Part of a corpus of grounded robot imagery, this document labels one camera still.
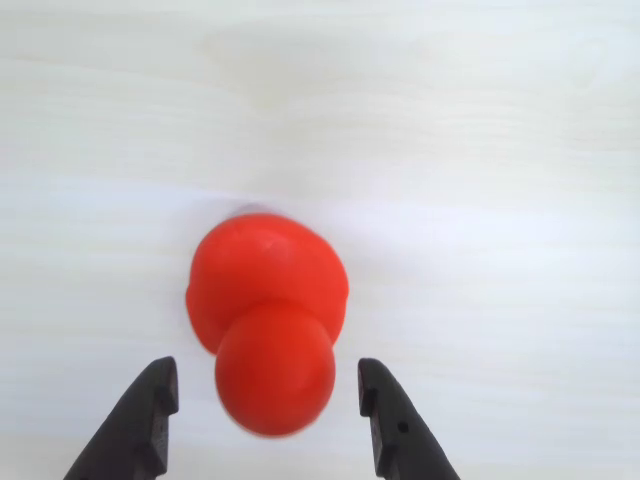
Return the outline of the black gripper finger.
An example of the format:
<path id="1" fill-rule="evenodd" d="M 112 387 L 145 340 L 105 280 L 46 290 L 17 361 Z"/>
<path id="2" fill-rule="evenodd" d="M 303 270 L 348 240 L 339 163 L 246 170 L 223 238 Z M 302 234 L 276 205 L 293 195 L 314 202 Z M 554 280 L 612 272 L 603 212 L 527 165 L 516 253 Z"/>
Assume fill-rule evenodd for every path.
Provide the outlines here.
<path id="1" fill-rule="evenodd" d="M 179 410 L 177 365 L 152 361 L 131 383 L 65 475 L 155 479 L 168 468 L 169 417 Z"/>
<path id="2" fill-rule="evenodd" d="M 459 479 L 408 394 L 380 360 L 359 360 L 358 394 L 360 415 L 370 422 L 377 477 Z"/>

